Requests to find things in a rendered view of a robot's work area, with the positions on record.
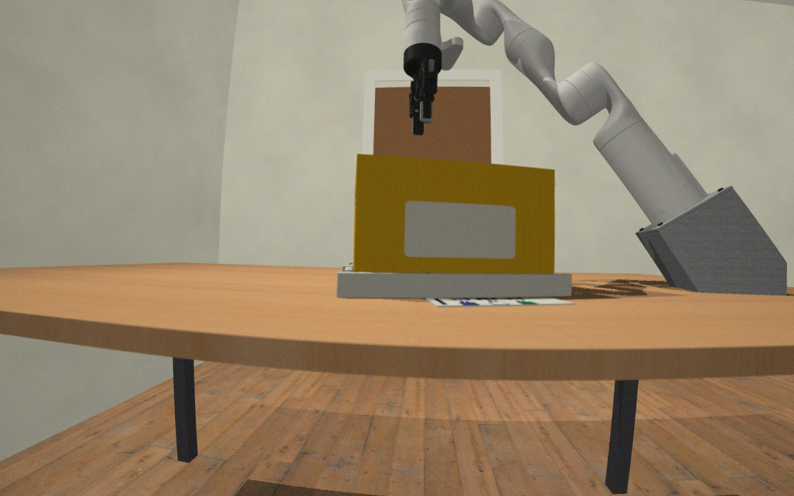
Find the white paper pick list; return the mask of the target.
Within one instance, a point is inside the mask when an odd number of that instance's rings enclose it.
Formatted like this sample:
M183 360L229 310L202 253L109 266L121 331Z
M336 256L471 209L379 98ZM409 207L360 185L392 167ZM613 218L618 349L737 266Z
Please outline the white paper pick list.
M539 307L576 304L555 298L428 298L435 307Z

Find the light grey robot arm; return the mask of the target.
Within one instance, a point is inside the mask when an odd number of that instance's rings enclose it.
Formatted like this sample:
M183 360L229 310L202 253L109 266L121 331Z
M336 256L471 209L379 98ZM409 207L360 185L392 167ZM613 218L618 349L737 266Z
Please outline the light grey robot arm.
M404 52L420 42L433 44L442 52L441 70L450 70L463 50L463 39L453 37L442 42L440 13L486 46L498 40L505 26L505 56L540 89L565 121L581 125L607 109L609 117L593 137L593 145L653 226L708 196L680 157L671 154L653 133L604 67L590 62L557 83L553 43L499 0L485 0L476 14L472 0L401 2L406 16Z

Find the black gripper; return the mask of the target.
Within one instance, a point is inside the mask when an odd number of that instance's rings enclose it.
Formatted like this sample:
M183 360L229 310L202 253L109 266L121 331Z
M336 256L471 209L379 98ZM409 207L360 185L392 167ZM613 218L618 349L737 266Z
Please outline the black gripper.
M409 94L409 117L413 117L412 133L422 136L423 123L432 122L434 94L437 94L438 73L442 68L442 52L430 43L413 44L404 52L403 68L414 80L411 81Z

